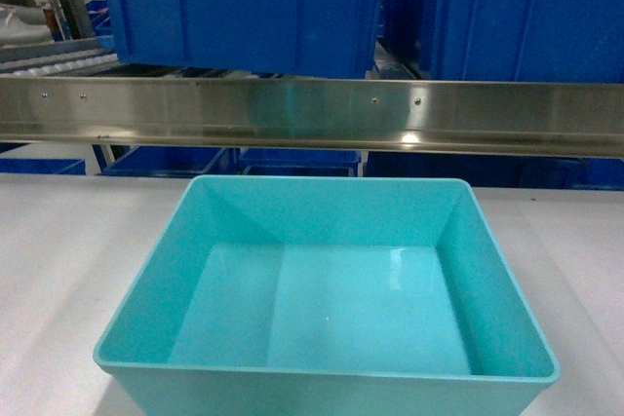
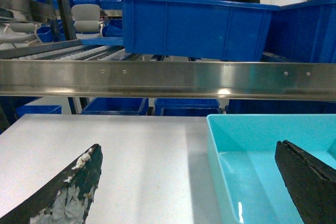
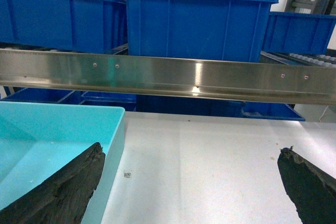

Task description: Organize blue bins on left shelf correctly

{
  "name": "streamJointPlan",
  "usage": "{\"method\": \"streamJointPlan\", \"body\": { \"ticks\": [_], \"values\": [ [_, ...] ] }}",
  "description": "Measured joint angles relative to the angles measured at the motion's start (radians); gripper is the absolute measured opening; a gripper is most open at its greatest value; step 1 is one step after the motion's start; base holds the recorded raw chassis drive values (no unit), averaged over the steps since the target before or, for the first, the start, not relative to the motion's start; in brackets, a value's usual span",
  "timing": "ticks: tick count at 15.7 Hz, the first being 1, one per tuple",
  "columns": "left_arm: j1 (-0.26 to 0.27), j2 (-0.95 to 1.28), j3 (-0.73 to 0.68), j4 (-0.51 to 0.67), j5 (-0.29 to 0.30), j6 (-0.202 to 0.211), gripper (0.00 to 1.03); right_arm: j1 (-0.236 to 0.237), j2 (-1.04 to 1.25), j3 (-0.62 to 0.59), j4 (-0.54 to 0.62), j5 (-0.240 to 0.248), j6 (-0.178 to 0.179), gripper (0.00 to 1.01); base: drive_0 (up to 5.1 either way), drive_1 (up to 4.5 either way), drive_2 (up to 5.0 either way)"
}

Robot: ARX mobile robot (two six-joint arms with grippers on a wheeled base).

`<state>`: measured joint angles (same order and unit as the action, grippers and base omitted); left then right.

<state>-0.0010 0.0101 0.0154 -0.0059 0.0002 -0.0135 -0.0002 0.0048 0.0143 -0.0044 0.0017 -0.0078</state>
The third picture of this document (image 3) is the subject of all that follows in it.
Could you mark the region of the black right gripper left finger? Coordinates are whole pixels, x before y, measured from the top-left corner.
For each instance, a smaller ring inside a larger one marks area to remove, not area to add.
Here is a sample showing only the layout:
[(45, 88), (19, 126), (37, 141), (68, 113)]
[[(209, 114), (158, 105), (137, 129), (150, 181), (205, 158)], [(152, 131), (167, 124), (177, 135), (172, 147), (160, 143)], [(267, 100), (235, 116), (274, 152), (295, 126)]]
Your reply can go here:
[(1, 210), (1, 223), (81, 223), (99, 185), (105, 153), (96, 142)]

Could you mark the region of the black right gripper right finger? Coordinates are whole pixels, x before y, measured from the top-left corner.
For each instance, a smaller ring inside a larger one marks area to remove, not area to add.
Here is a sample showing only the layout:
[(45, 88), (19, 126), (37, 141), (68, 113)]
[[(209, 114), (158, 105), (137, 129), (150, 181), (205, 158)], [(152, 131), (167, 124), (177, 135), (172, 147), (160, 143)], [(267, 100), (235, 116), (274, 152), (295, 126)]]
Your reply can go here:
[(287, 147), (277, 165), (301, 222), (335, 223), (335, 178)]

